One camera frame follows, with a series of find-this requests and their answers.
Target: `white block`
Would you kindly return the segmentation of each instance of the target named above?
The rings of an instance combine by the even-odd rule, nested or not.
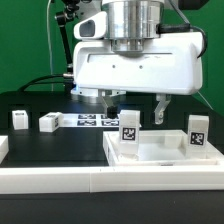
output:
[[[0,163],[9,151],[8,136],[0,136]]]
[[[12,122],[15,130],[28,129],[28,115],[25,110],[12,111]]]
[[[120,147],[121,154],[138,154],[140,111],[121,110]]]
[[[40,132],[54,132],[63,122],[63,114],[48,113],[39,119]]]
[[[0,194],[89,192],[88,167],[2,168]]]
[[[206,158],[209,117],[190,115],[188,121],[188,157]]]

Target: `cable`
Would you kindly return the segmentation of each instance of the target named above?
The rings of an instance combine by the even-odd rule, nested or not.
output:
[[[33,85],[34,83],[37,83],[37,82],[42,81],[42,80],[54,79],[54,78],[63,78],[63,75],[47,75],[47,76],[42,76],[42,77],[33,79],[32,81],[28,82],[27,84],[21,86],[18,89],[18,91],[23,92],[27,87],[29,87],[30,85]]]
[[[201,53],[198,55],[198,58],[200,58],[204,53],[205,51],[207,50],[207,47],[208,47],[208,39],[207,39],[207,36],[205,34],[205,31],[202,30],[201,28],[197,27],[197,26],[190,26],[191,29],[193,30],[196,30],[196,31],[199,31],[202,35],[202,38],[203,38],[203,48],[201,50]]]
[[[190,24],[190,21],[188,20],[188,18],[182,13],[182,11],[179,9],[179,7],[172,1],[172,0],[168,0],[170,5],[173,7],[173,9],[177,12],[177,14],[183,19],[183,21],[185,22],[185,25],[186,27],[184,27],[183,25],[177,25],[177,26],[170,26],[171,28],[169,28],[168,26],[161,26],[160,29],[160,32],[163,32],[163,30],[167,30],[167,29],[170,29],[170,30],[175,30],[175,29],[180,29],[179,32],[181,32],[181,29],[182,31],[185,29],[185,32],[187,31],[187,29],[190,27],[190,29],[192,30],[196,30],[198,32],[201,33],[202,35],[202,38],[203,38],[203,48],[201,50],[201,53],[198,55],[197,58],[200,58],[202,57],[202,55],[205,53],[205,51],[207,50],[207,47],[208,47],[208,40],[207,40],[207,37],[206,37],[206,34],[204,32],[204,30],[202,30],[201,28],[199,27],[196,27],[196,26],[192,26]]]
[[[64,82],[36,82],[36,83],[30,83],[29,85],[26,86],[26,88],[33,85],[43,85],[43,84],[64,84]]]
[[[205,97],[198,91],[199,96],[206,102],[206,104],[209,106],[211,110],[214,110],[211,104],[208,102],[208,100],[205,99]]]
[[[177,12],[177,14],[183,19],[183,21],[185,23],[190,24],[190,21],[188,20],[188,18],[183,14],[183,12],[179,9],[179,7],[172,1],[172,0],[168,0],[170,5],[173,7],[173,9]]]
[[[53,70],[53,56],[52,56],[52,45],[51,45],[51,30],[50,30],[50,5],[51,1],[49,0],[47,4],[47,39],[48,39],[48,48],[49,48],[49,57],[50,57],[50,71],[51,75],[54,74]]]

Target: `metal cylinder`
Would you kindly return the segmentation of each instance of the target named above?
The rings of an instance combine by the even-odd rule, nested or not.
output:
[[[114,1],[102,6],[107,12],[106,38],[113,51],[142,51],[143,39],[159,37],[163,4],[152,0]]]

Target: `white platform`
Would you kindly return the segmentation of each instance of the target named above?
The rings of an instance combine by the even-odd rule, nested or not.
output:
[[[5,149],[7,137],[3,138],[2,149]],[[224,160],[222,154],[214,147],[209,150],[211,157],[202,159],[201,164],[198,164],[200,159],[190,159],[190,165],[183,163],[187,162],[187,159],[181,147],[171,148],[172,144],[177,144],[178,141],[165,143],[169,146],[167,150],[171,150],[171,158],[167,164],[160,164],[161,160],[158,160],[150,166],[125,164],[114,167],[1,168],[0,194],[224,190]],[[155,159],[159,154],[154,151],[152,155]]]

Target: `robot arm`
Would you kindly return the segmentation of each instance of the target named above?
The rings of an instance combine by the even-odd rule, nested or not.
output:
[[[62,0],[62,1],[65,4],[64,11],[58,12],[55,16],[55,19],[60,28],[60,33],[65,51],[65,57],[67,62],[67,73],[64,74],[64,85],[65,85],[65,92],[69,93],[71,88],[74,88],[73,61],[65,26],[66,23],[74,20],[74,17],[76,16],[76,11],[79,10],[79,6],[77,4],[80,2],[80,0]]]
[[[184,0],[174,1],[180,5]],[[75,37],[83,40],[73,55],[75,95],[99,97],[114,114],[106,92],[156,93],[154,117],[161,124],[170,94],[189,95],[201,88],[202,35],[189,32],[188,23],[182,30],[161,26],[167,1],[103,0],[79,6],[77,14],[84,20],[74,28]]]

